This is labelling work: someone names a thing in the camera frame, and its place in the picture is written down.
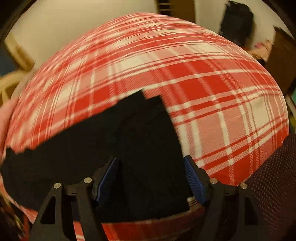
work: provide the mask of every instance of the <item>black bag hanging on wall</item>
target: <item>black bag hanging on wall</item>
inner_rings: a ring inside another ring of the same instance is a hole
[[[250,37],[253,25],[253,13],[250,8],[242,3],[229,1],[221,23],[220,35],[244,47]]]

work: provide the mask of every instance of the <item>plaid bedspread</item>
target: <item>plaid bedspread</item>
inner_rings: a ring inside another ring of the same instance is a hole
[[[43,64],[19,99],[6,145],[35,148],[140,89],[147,98],[161,95],[183,155],[226,184],[247,179],[288,135],[284,97],[253,57],[194,23],[137,13],[90,31]],[[34,221],[35,211],[20,208]],[[171,240],[200,213],[198,206],[103,227],[109,240]],[[79,223],[75,230],[83,240]]]

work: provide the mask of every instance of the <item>metal pin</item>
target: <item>metal pin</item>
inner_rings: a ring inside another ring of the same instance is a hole
[[[216,183],[218,183],[218,180],[216,178],[212,177],[212,178],[210,178],[210,182],[212,184],[216,184]]]
[[[60,183],[55,183],[55,184],[54,184],[54,188],[55,188],[55,189],[59,189],[60,187],[61,187],[61,184],[60,184]]]
[[[248,185],[245,184],[245,183],[241,183],[241,184],[240,184],[240,187],[241,187],[242,189],[247,189],[247,188],[248,188]]]
[[[84,182],[85,183],[90,183],[92,181],[92,178],[91,177],[87,177],[84,179]]]

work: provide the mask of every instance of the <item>white wall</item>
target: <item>white wall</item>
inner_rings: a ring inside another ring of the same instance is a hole
[[[70,41],[101,24],[135,12],[157,12],[154,0],[38,0],[12,28],[39,68]]]
[[[290,33],[280,17],[271,10],[262,0],[234,0],[244,3],[254,14],[254,35],[251,44],[254,45],[266,39],[274,38],[273,26],[282,28]],[[228,0],[195,0],[196,12],[199,15],[196,23],[219,33],[220,23],[224,16],[225,4]]]

